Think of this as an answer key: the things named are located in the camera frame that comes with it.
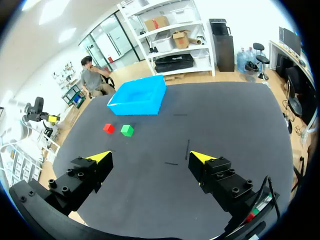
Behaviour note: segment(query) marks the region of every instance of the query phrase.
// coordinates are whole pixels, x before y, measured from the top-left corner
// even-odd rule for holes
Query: paper tube
[[[201,45],[202,41],[200,39],[189,38],[189,42],[192,44]]]

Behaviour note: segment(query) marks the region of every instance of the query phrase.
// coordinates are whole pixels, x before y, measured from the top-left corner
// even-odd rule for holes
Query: trash bin
[[[245,63],[244,68],[245,68],[245,79],[248,82],[255,83],[256,76],[253,76],[253,75],[256,75],[259,72],[258,66],[256,64],[254,64],[252,61],[247,61]]]

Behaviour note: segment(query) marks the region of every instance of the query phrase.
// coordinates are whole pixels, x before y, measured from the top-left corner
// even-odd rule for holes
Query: black duffel bag
[[[192,68],[193,66],[194,59],[190,54],[165,56],[155,61],[155,70],[157,73],[188,69]]]

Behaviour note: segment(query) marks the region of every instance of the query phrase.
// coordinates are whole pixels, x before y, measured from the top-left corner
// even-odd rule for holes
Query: water bottle
[[[246,62],[247,62],[247,56],[245,53],[245,49],[242,47],[241,51],[239,51],[236,55],[236,66],[237,66],[238,72],[245,73]]]
[[[252,47],[249,47],[249,50],[245,52],[247,60],[253,63],[256,62],[256,54],[252,51]]]

